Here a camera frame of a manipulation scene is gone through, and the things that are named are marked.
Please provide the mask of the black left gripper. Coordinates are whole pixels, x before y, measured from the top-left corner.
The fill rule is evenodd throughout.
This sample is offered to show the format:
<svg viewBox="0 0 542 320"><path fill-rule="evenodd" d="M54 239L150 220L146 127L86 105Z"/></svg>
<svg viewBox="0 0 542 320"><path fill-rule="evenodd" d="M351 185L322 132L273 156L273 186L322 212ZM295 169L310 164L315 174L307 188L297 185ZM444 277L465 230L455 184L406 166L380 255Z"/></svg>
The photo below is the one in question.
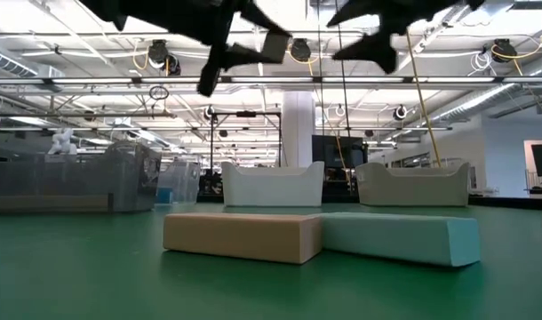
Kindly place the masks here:
<svg viewBox="0 0 542 320"><path fill-rule="evenodd" d="M120 31L129 18L143 20L171 34L182 35L210 48L197 91L213 94L222 70L233 67L271 63L262 52L240 44L227 43L235 15L235 0L79 0L101 20L112 22ZM242 19L267 29L270 33L291 37L291 33L271 20L254 0L240 0Z"/></svg>

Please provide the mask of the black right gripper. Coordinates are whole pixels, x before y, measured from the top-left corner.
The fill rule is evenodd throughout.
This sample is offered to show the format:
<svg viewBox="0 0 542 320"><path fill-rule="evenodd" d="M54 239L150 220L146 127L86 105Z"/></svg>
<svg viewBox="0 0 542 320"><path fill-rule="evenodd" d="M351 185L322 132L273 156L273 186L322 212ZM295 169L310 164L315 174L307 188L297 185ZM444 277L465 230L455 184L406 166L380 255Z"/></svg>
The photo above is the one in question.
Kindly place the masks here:
<svg viewBox="0 0 542 320"><path fill-rule="evenodd" d="M392 33L404 34L410 24L417 20L430 20L436 13L455 5L469 6L474 11L485 0L413 0L400 4L386 15ZM327 23L334 27L340 23L362 17L377 15L379 25L384 23L384 13L389 0L347 0ZM332 55L334 60L365 60L375 62L386 74L396 70L396 51L391 45L391 35L378 32L363 36L360 40L341 48Z"/></svg>

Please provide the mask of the long orange block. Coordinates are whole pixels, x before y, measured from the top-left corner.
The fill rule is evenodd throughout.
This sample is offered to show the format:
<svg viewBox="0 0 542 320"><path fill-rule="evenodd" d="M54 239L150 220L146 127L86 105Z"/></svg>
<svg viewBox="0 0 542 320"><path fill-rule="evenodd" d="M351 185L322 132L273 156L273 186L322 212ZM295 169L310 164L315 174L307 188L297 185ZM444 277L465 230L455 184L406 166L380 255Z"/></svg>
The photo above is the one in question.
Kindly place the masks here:
<svg viewBox="0 0 542 320"><path fill-rule="evenodd" d="M112 212L113 200L101 196L0 196L0 212Z"/></svg>

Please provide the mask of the white round pillar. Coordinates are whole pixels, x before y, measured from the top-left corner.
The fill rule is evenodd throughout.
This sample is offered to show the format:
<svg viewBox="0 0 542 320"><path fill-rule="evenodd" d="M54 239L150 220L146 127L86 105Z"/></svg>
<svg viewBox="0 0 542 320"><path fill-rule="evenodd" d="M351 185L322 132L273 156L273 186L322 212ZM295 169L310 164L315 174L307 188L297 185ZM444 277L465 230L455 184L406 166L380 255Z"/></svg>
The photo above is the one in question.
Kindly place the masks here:
<svg viewBox="0 0 542 320"><path fill-rule="evenodd" d="M311 92L283 93L283 160L287 167L308 167L313 162L315 99Z"/></svg>

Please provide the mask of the black monitor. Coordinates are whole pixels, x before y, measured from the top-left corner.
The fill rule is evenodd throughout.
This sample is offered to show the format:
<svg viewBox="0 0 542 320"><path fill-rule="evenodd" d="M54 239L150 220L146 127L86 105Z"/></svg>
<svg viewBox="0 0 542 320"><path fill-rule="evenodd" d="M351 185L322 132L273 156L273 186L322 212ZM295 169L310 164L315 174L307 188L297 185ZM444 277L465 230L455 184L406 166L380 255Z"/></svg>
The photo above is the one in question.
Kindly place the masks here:
<svg viewBox="0 0 542 320"><path fill-rule="evenodd" d="M358 137L313 135L312 157L328 168L355 168L367 162L367 146Z"/></svg>

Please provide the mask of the white plastic bin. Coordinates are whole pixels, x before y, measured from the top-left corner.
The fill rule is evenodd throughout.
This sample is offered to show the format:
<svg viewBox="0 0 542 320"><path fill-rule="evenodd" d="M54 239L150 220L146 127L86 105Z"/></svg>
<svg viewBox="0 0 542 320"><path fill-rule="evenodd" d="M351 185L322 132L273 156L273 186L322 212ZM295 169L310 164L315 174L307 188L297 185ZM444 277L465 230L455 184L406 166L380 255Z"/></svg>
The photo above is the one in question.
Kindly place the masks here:
<svg viewBox="0 0 542 320"><path fill-rule="evenodd" d="M308 167L237 167L222 163L226 206L319 207L324 162Z"/></svg>

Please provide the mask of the clear plastic bin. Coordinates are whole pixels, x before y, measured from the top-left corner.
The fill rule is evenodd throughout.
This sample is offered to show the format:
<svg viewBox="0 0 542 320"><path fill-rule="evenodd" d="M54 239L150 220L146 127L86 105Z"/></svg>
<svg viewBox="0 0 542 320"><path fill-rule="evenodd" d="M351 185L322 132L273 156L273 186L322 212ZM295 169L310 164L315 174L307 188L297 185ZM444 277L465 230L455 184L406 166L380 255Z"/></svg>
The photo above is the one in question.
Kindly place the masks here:
<svg viewBox="0 0 542 320"><path fill-rule="evenodd" d="M173 161L160 172L157 189L171 188L173 204L195 203L199 192L200 171L199 164Z"/></svg>

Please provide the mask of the off-white plastic bin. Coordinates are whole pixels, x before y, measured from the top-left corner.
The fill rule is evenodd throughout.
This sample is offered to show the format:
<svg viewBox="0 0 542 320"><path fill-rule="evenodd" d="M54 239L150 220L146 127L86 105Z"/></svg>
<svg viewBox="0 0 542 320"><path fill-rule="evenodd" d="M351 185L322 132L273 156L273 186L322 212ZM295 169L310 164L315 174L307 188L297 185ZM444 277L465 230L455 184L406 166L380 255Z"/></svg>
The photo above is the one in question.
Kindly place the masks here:
<svg viewBox="0 0 542 320"><path fill-rule="evenodd" d="M468 204L469 163L441 168L355 168L361 204L368 206L452 206Z"/></svg>

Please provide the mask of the long ceiling light bar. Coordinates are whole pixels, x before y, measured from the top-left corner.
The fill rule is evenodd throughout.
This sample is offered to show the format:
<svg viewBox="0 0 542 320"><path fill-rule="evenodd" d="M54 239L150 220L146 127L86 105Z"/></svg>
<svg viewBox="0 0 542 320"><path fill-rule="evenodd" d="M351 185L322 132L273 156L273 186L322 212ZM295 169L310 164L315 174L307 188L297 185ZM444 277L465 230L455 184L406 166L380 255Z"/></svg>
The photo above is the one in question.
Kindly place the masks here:
<svg viewBox="0 0 542 320"><path fill-rule="evenodd" d="M0 78L0 85L196 84L198 77ZM534 84L542 76L221 76L223 84Z"/></svg>

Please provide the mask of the dark transparent plastic bin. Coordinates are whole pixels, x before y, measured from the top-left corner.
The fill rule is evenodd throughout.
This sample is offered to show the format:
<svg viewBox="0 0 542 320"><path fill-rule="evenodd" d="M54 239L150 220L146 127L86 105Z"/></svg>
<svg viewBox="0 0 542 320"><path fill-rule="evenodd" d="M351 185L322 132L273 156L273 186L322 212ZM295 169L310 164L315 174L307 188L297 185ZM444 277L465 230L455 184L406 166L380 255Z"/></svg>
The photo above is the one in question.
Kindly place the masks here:
<svg viewBox="0 0 542 320"><path fill-rule="evenodd" d="M155 204L161 156L128 141L99 155L32 155L0 162L0 196L101 196L112 212L142 212ZM50 212L0 212L50 213Z"/></svg>

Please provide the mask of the mint rectangular block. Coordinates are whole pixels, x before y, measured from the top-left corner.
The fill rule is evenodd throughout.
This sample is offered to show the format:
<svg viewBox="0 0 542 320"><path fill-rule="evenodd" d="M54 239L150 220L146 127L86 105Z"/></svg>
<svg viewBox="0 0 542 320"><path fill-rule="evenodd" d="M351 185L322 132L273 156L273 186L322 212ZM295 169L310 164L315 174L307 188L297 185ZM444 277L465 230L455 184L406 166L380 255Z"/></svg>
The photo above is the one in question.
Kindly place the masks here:
<svg viewBox="0 0 542 320"><path fill-rule="evenodd" d="M475 219L358 212L320 218L327 250L450 268L481 260Z"/></svg>

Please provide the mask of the white sculpted figure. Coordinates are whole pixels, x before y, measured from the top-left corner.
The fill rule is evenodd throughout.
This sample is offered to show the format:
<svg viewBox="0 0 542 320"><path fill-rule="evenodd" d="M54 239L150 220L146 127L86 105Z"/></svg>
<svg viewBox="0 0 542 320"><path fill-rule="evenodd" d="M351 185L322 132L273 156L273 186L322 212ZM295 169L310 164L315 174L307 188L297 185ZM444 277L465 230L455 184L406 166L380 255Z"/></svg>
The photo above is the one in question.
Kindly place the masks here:
<svg viewBox="0 0 542 320"><path fill-rule="evenodd" d="M71 143L74 130L72 128L60 128L52 135L52 146L49 155L76 155L77 148Z"/></svg>

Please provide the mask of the green table mat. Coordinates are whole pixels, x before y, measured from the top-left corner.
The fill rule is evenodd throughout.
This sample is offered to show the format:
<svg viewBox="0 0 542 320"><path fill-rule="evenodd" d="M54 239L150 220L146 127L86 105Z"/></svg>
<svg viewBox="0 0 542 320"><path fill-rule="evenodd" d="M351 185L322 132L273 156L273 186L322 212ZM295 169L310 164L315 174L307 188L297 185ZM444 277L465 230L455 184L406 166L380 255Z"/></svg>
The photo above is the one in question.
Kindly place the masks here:
<svg viewBox="0 0 542 320"><path fill-rule="evenodd" d="M167 252L167 212L0 215L0 320L542 320L542 211L457 209L481 237L461 269Z"/></svg>

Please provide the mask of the black metal rack frame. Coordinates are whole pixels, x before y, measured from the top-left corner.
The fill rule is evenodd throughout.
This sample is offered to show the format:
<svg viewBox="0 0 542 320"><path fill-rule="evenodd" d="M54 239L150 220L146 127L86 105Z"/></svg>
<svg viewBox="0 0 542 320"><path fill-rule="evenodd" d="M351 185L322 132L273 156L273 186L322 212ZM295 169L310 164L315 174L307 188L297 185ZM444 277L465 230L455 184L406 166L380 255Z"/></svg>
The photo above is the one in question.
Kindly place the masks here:
<svg viewBox="0 0 542 320"><path fill-rule="evenodd" d="M214 132L219 131L230 131L230 128L219 128L230 116L235 116L238 118L254 118L257 116L263 116L267 122L274 126L278 131L277 138L277 148L278 148L278 163L282 162L281 155L283 151L283 132L282 132L282 113L281 112L267 112L267 111L253 111L253 110L242 110L236 112L218 112L214 111L210 123L210 167L206 173L205 178L205 187L208 193L211 192L213 187L213 178L214 178L214 166L213 166L213 157L214 157Z"/></svg>

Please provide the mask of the silver ventilation duct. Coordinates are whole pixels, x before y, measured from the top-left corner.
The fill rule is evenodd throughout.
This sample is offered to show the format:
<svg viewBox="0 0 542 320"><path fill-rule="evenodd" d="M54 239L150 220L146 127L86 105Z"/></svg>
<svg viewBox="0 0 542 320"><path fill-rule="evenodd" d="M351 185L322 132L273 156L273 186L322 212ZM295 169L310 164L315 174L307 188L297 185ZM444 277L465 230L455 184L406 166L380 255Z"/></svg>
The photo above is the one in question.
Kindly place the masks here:
<svg viewBox="0 0 542 320"><path fill-rule="evenodd" d="M490 88L470 92L439 108L430 116L432 122L452 122L492 108L504 97L523 92L532 85L542 84L542 58L532 61L523 69L523 75L495 77Z"/></svg>

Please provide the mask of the black metal table frame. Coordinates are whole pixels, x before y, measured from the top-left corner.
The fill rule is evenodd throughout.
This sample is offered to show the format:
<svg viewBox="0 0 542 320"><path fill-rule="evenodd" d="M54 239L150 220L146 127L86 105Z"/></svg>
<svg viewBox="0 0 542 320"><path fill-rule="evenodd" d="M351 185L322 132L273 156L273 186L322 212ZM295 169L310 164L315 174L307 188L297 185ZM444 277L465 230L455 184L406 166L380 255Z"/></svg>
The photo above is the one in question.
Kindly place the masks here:
<svg viewBox="0 0 542 320"><path fill-rule="evenodd" d="M322 201L326 204L358 204L356 191L346 187L337 187L336 183L326 182L323 187ZM475 206L503 207L524 210L542 210L542 198L489 197L470 194L468 204Z"/></svg>

